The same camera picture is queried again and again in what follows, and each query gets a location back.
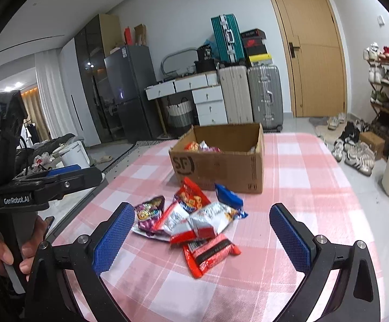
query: sf logo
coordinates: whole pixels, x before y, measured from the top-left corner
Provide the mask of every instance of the sf logo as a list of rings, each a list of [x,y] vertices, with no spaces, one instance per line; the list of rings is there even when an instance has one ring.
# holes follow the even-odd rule
[[[190,175],[194,172],[194,162],[191,157],[174,157],[172,160],[178,174]]]

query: silver suitcase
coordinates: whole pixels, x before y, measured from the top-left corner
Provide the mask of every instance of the silver suitcase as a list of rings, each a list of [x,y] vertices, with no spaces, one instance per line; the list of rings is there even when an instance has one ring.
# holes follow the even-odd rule
[[[281,81],[274,65],[259,65],[248,69],[248,81],[254,121],[265,130],[281,132],[284,121]]]
[[[228,123],[253,122],[247,68],[241,65],[219,69],[219,77]]]

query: ceiling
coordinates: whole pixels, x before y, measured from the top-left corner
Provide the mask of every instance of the ceiling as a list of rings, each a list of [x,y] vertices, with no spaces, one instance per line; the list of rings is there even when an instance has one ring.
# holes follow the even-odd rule
[[[122,1],[27,0],[0,34],[0,65],[64,46],[96,14],[106,13]]]
[[[0,81],[0,92],[5,91],[5,89],[22,90],[34,84],[36,84],[36,70],[35,68],[31,68]]]

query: white drawer unit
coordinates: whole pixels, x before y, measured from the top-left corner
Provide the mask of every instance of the white drawer unit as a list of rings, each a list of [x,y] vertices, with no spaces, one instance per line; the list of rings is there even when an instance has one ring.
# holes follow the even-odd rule
[[[202,88],[200,90],[194,90],[192,93],[193,100],[196,104],[223,100],[221,86]]]
[[[151,86],[146,89],[148,100],[170,96],[175,94],[174,81],[159,83],[158,85]]]
[[[180,80],[175,80],[176,92],[184,92],[202,87],[208,87],[208,81],[205,74],[193,75]]]
[[[196,105],[198,116],[209,115],[209,114],[221,114],[226,116],[226,107],[224,101],[215,100],[209,103],[199,103]]]
[[[227,123],[227,116],[225,111],[224,111],[224,115],[209,114],[209,115],[199,116],[199,124],[201,126],[225,125],[226,123]]]

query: white curtain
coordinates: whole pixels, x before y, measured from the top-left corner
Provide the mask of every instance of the white curtain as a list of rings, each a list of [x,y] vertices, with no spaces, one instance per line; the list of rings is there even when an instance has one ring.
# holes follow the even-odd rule
[[[69,112],[59,68],[60,50],[35,53],[36,79],[41,98],[43,115],[52,138],[67,133],[77,135]]]

